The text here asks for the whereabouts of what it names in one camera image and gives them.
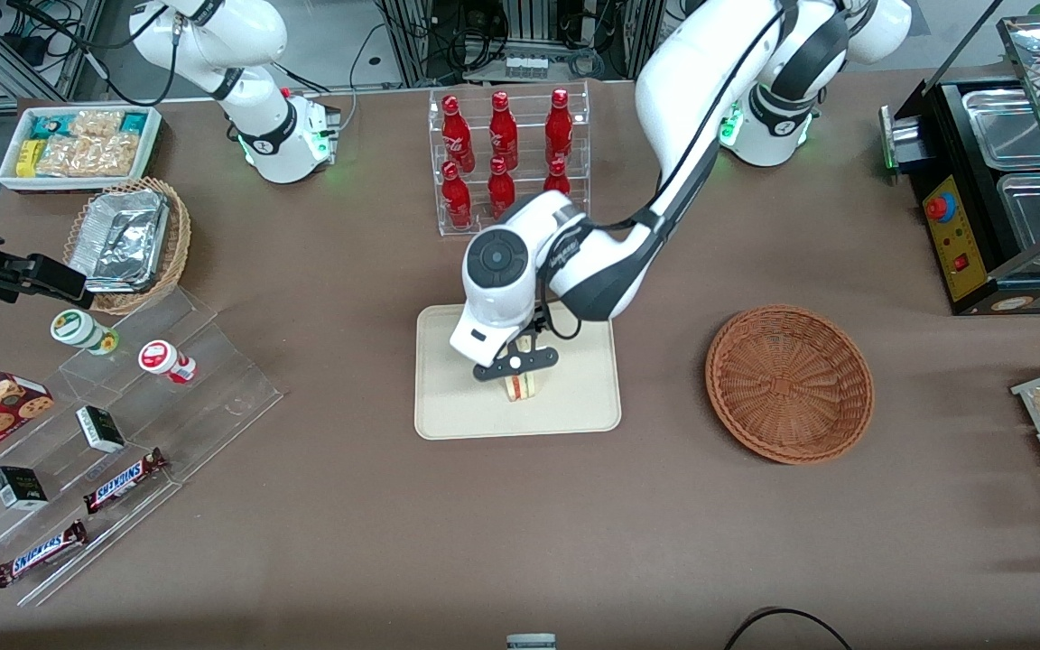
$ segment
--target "small bottle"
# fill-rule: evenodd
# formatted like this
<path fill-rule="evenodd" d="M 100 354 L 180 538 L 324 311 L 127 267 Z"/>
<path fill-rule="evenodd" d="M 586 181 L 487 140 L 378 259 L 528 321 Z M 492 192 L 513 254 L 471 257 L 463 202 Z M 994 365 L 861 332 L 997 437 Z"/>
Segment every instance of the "small bottle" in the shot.
<path fill-rule="evenodd" d="M 51 321 L 51 338 L 60 344 L 87 350 L 96 357 L 110 354 L 120 344 L 118 332 L 100 324 L 81 309 L 67 309 L 55 316 Z"/>
<path fill-rule="evenodd" d="M 572 193 L 572 186 L 569 184 L 569 177 L 565 176 L 565 159 L 555 159 L 548 163 L 548 178 L 544 180 L 544 190 L 560 189 L 565 197 Z"/>
<path fill-rule="evenodd" d="M 471 226 L 471 193 L 468 192 L 468 185 L 460 178 L 460 170 L 453 161 L 444 161 L 441 173 L 444 175 L 441 192 L 444 194 L 444 206 L 451 219 L 451 227 L 466 230 Z"/>
<path fill-rule="evenodd" d="M 509 170 L 520 164 L 520 137 L 517 135 L 517 119 L 509 108 L 509 94 L 500 90 L 492 93 L 492 122 L 488 124 L 492 139 L 492 155 L 502 156 Z"/>
<path fill-rule="evenodd" d="M 552 110 L 544 123 L 544 157 L 551 165 L 557 159 L 569 160 L 572 154 L 572 113 L 569 112 L 569 92 L 552 90 Z"/>
<path fill-rule="evenodd" d="M 488 197 L 492 201 L 492 218 L 499 222 L 503 211 L 517 202 L 517 185 L 509 176 L 503 156 L 492 157 L 492 177 L 488 179 Z"/>
<path fill-rule="evenodd" d="M 196 360 L 162 340 L 144 345 L 139 350 L 139 367 L 152 374 L 164 374 L 176 384 L 186 384 L 196 378 Z"/>
<path fill-rule="evenodd" d="M 454 96 L 446 96 L 441 101 L 444 106 L 444 148 L 448 159 L 460 165 L 465 174 L 475 168 L 475 156 L 471 153 L 471 129 L 468 121 L 460 114 L 460 102 Z"/>

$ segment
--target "snickers bar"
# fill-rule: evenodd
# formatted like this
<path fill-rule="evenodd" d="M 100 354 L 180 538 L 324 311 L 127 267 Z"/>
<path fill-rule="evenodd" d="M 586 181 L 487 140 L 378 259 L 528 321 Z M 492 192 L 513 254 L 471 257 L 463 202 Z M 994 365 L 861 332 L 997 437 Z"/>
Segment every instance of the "snickers bar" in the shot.
<path fill-rule="evenodd" d="M 46 542 L 38 544 L 31 550 L 20 555 L 14 563 L 0 564 L 0 589 L 8 587 L 27 571 L 31 571 L 37 565 L 47 563 L 60 552 L 69 550 L 73 546 L 86 545 L 86 527 L 78 519 L 71 523 L 71 527 L 62 530 L 61 534 L 52 537 Z"/>
<path fill-rule="evenodd" d="M 165 458 L 162 458 L 162 453 L 157 447 L 153 448 L 152 452 L 141 457 L 139 462 L 136 462 L 131 468 L 125 469 L 119 476 L 111 478 L 110 482 L 106 482 L 103 484 L 103 487 L 95 490 L 94 493 L 84 496 L 83 501 L 86 502 L 86 514 L 94 515 L 95 513 L 99 513 L 99 508 L 120 498 L 164 465 L 166 465 Z"/>

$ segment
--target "aluminum foil container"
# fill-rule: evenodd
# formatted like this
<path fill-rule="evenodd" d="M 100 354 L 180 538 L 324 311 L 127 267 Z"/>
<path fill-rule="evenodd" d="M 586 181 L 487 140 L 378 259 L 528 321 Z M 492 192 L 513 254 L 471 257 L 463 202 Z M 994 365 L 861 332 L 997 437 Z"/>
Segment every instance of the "aluminum foil container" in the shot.
<path fill-rule="evenodd" d="M 153 189 L 102 194 L 86 206 L 71 267 L 98 293 L 142 292 L 155 284 L 171 205 Z"/>

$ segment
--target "brown woven basket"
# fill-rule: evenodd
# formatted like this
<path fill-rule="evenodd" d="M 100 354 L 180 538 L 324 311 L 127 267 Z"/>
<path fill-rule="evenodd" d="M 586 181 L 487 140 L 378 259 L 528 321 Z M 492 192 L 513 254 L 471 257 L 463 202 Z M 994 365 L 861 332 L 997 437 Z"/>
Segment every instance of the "brown woven basket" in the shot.
<path fill-rule="evenodd" d="M 152 284 L 152 288 L 141 293 L 95 293 L 95 304 L 92 305 L 92 309 L 112 313 L 114 316 L 126 316 L 142 305 L 165 297 L 171 289 L 179 283 L 182 267 L 187 264 L 187 246 L 190 245 L 190 216 L 187 214 L 187 206 L 182 205 L 176 190 L 165 182 L 155 180 L 155 178 L 140 178 L 138 181 L 123 182 L 123 184 L 115 185 L 114 188 L 104 189 L 103 193 L 118 194 L 133 192 L 136 189 L 155 189 L 156 192 L 163 193 L 171 201 L 171 214 L 167 217 L 166 235 L 162 240 L 160 272 L 158 272 L 155 284 Z M 86 206 L 84 205 L 83 209 L 79 210 L 79 217 L 75 218 L 75 224 L 71 227 L 71 235 L 67 237 L 66 245 L 62 246 L 63 263 L 71 262 L 71 254 L 75 251 L 75 242 L 79 239 L 79 228 L 82 228 L 85 215 Z"/>
<path fill-rule="evenodd" d="M 788 305 L 732 317 L 708 347 L 705 388 L 742 444 L 791 465 L 849 451 L 874 412 L 858 347 L 829 320 Z"/>

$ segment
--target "small black box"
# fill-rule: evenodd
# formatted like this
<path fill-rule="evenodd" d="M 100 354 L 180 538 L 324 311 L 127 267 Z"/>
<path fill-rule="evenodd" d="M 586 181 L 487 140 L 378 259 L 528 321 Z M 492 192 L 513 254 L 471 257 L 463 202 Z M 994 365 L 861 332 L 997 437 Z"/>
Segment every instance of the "small black box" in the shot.
<path fill-rule="evenodd" d="M 0 468 L 0 498 L 3 505 L 14 510 L 40 510 L 46 505 L 46 493 L 37 485 L 33 469 Z"/>
<path fill-rule="evenodd" d="M 83 436 L 86 436 L 86 444 L 107 453 L 123 451 L 126 443 L 110 413 L 98 407 L 82 407 L 75 412 L 75 416 L 79 418 L 79 428 L 82 428 Z"/>

